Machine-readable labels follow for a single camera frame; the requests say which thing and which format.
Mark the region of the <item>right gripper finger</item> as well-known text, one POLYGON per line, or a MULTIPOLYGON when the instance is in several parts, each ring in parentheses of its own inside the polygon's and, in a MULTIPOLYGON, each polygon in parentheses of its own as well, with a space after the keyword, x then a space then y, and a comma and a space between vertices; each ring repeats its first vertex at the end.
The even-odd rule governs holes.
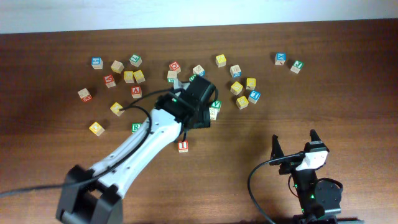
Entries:
POLYGON ((280 159, 282 157, 284 157, 283 150, 280 146, 278 136, 274 134, 272 136, 271 160, 280 159))
POLYGON ((310 130, 310 144, 323 144, 323 141, 318 136, 317 132, 314 129, 310 130))

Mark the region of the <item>red I block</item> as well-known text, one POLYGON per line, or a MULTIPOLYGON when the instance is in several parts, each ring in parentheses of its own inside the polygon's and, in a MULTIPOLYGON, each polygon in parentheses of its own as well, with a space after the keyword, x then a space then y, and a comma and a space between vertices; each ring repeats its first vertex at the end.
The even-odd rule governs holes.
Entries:
POLYGON ((188 141, 179 141, 177 148, 179 153, 188 152, 188 141))

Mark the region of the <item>green R block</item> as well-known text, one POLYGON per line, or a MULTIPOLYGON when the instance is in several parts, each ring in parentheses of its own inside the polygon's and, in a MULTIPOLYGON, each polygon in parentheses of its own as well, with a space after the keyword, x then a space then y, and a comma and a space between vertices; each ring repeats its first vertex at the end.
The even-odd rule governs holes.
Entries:
POLYGON ((141 126, 142 126, 141 123, 132 123, 131 132, 135 133, 141 126))

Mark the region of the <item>red A block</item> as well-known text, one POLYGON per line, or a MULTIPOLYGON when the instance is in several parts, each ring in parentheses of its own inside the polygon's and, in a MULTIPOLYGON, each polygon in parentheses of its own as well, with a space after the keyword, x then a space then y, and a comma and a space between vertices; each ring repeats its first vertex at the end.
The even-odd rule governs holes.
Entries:
POLYGON ((140 86, 132 86, 131 87, 131 95, 134 99, 138 99, 142 97, 142 89, 140 86))

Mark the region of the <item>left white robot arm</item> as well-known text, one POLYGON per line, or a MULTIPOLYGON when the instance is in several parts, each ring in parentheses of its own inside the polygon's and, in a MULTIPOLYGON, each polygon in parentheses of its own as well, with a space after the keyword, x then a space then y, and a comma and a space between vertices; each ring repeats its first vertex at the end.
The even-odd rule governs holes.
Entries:
POLYGON ((218 97, 202 77, 160 90, 141 127, 88 170, 76 165, 65 177, 55 217, 67 224, 123 222, 123 198, 136 177, 168 144, 191 129, 208 128, 218 97))

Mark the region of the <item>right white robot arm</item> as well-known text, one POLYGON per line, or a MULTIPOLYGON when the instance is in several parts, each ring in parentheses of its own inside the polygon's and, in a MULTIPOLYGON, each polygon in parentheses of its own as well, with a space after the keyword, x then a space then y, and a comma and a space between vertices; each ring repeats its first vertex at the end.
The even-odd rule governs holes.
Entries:
POLYGON ((343 185, 330 178, 319 179, 316 171, 326 163, 329 149, 315 130, 310 131, 310 141, 296 154, 286 156, 278 136, 272 136, 271 165, 279 166, 280 175, 290 175, 302 209, 293 223, 336 223, 341 213, 343 185))

